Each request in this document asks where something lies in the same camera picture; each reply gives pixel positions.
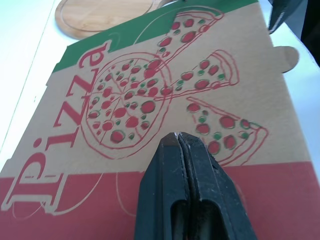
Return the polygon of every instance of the wooden cutting board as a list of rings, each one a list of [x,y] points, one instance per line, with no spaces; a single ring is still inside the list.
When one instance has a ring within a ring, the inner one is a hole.
[[[84,39],[151,12],[171,0],[62,0],[55,21],[66,35]]]

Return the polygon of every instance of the green stripe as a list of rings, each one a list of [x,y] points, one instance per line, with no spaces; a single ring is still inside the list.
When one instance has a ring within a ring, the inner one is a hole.
[[[93,35],[68,46],[63,54],[61,61],[55,65],[53,72],[57,72],[77,64],[79,58],[86,51],[102,45],[107,40],[112,40],[109,52],[114,52],[116,50],[131,46],[132,44],[134,44],[135,40],[143,31],[143,29],[152,20],[165,13],[167,14],[164,18],[158,18],[152,23],[152,27],[147,28],[143,32],[143,34],[139,37],[137,43],[155,38],[169,32],[172,21],[168,20],[175,18],[175,15],[177,14],[177,12],[179,12],[177,9],[198,5],[215,8],[223,13],[228,13],[257,2],[258,0],[179,0],[168,6],[162,7],[138,18],[124,22],[120,25],[112,27],[106,31],[100,32],[96,35]]]

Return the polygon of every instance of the pizza box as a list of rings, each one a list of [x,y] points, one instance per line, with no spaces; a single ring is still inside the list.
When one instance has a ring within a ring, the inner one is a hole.
[[[0,173],[1,239],[133,239],[162,137],[188,132],[259,240],[313,240],[320,191],[255,0],[179,1],[70,45]]]

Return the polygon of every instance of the pizza illustration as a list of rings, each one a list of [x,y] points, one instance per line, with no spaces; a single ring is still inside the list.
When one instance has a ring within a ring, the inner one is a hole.
[[[263,145],[269,132],[257,123],[189,96],[186,110],[195,123],[196,135],[221,166],[247,163]]]
[[[224,50],[216,50],[189,71],[182,72],[180,78],[168,86],[172,98],[192,95],[239,82],[236,61]],[[161,101],[162,96],[155,98]]]
[[[115,58],[99,72],[81,129],[90,147],[107,158],[123,158],[159,131],[172,100],[168,67],[151,53]],[[155,96],[163,96],[154,101]]]
[[[223,16],[223,13],[218,10],[214,12],[203,10],[179,12],[170,31],[157,43],[156,54],[161,56],[165,64],[168,64]]]

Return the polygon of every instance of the white surface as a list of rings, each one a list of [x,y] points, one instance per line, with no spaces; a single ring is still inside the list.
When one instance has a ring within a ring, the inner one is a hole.
[[[55,23],[54,13],[59,2],[0,2],[0,25],[5,33],[0,38],[0,65],[3,69],[0,75],[0,102],[5,113],[0,129],[0,170],[14,153],[56,63],[66,47],[76,42],[61,33]],[[268,0],[260,0],[260,4],[268,24],[271,5]],[[273,33],[271,39],[275,46],[292,46],[299,52],[297,66],[284,77],[319,178],[320,69],[286,24]]]

